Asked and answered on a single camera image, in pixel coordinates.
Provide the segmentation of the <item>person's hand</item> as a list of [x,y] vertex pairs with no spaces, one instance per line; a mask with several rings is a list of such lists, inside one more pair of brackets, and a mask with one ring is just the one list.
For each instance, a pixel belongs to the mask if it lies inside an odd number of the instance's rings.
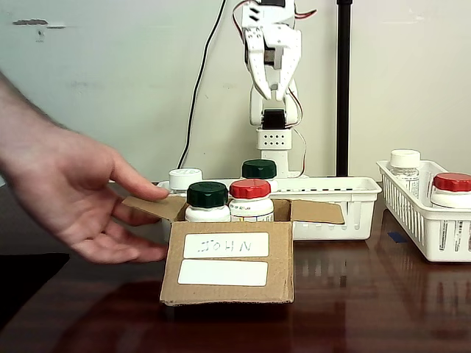
[[147,201],[168,193],[111,147],[55,126],[11,126],[1,133],[1,172],[26,212],[86,260],[118,264],[165,258],[165,246],[123,226],[153,224],[157,218],[123,204],[108,183]]

